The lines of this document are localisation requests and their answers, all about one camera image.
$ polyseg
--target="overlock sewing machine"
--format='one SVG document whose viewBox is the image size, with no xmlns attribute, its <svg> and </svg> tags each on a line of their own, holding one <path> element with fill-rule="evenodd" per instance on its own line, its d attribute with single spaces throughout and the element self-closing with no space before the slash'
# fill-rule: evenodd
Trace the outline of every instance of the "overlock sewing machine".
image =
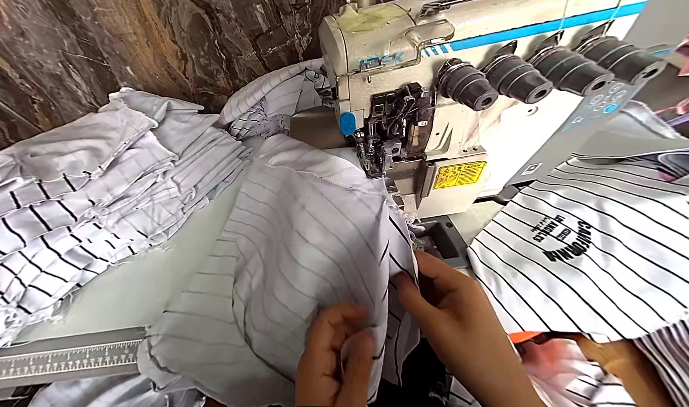
<svg viewBox="0 0 689 407">
<path fill-rule="evenodd" d="M 664 69 L 621 40 L 645 5 L 344 5 L 319 27 L 339 129 L 405 211 L 465 211 L 565 161 Z"/>
</svg>

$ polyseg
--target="blue knob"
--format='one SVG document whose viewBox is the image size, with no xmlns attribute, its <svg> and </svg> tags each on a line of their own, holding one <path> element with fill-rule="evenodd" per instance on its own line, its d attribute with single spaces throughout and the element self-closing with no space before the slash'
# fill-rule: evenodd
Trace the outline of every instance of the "blue knob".
<svg viewBox="0 0 689 407">
<path fill-rule="evenodd" d="M 345 112 L 339 117 L 339 129 L 344 135 L 353 135 L 357 129 L 357 118 L 354 113 Z"/>
<path fill-rule="evenodd" d="M 606 108 L 603 110 L 603 113 L 611 113 L 613 110 L 616 110 L 617 108 L 618 108 L 618 105 L 617 105 L 617 104 L 609 105 L 608 107 L 606 107 Z"/>
</svg>

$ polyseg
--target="marble wall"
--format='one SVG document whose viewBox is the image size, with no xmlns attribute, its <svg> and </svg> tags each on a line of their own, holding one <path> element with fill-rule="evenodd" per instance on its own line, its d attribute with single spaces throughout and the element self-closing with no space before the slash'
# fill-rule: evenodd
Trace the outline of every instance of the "marble wall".
<svg viewBox="0 0 689 407">
<path fill-rule="evenodd" d="M 122 86 L 216 112 L 251 79 L 318 57 L 317 27 L 342 3 L 0 0 L 0 149 Z"/>
</svg>

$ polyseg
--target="caution label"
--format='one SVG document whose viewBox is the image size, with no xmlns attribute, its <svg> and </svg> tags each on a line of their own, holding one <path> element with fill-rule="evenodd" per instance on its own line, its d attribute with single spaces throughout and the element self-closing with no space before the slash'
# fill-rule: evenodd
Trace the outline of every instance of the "caution label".
<svg viewBox="0 0 689 407">
<path fill-rule="evenodd" d="M 480 180 L 480 175 L 483 174 L 485 162 L 469 162 L 467 164 L 456 164 L 448 167 L 442 167 L 437 173 L 435 179 L 435 187 L 433 189 L 442 189 L 450 187 L 459 187 L 460 185 L 474 184 Z"/>
</svg>

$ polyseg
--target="measuring scale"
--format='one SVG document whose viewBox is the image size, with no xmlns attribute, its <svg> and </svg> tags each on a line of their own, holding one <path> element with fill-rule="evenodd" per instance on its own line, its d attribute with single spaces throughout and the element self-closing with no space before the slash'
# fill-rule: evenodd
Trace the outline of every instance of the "measuring scale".
<svg viewBox="0 0 689 407">
<path fill-rule="evenodd" d="M 0 349 L 0 389 L 65 379 L 138 373 L 145 330 L 121 329 Z"/>
</svg>

